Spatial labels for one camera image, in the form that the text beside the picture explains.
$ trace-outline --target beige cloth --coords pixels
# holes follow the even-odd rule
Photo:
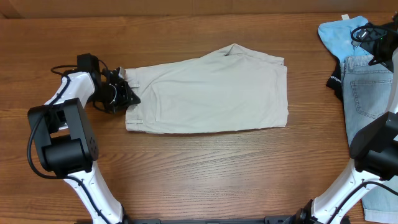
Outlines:
[[[287,122],[284,59],[232,44],[200,58],[126,70],[141,104],[126,129],[149,133],[214,133]]]

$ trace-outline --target blue jeans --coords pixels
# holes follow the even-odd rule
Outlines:
[[[355,134],[384,114],[391,90],[392,73],[382,65],[369,66],[372,55],[346,57],[341,64],[344,113],[348,144]],[[398,191],[398,177],[385,183]],[[362,198],[365,220],[398,223],[398,197],[376,187]]]

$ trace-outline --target light blue cloth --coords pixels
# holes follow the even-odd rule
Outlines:
[[[369,66],[372,58],[372,55],[347,57],[340,64],[348,144],[387,108],[392,73],[380,64]],[[398,191],[398,177],[385,185]],[[362,198],[362,204],[365,220],[398,223],[398,197],[385,189],[376,187]]]
[[[340,63],[343,63],[348,56],[369,55],[361,47],[355,47],[351,44],[351,31],[366,23],[368,23],[368,20],[362,16],[327,22],[319,26],[318,34],[325,47],[338,58]]]

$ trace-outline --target jeans back pocket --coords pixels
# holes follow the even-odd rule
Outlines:
[[[391,81],[390,79],[352,81],[356,111],[373,119],[384,114],[390,96]]]

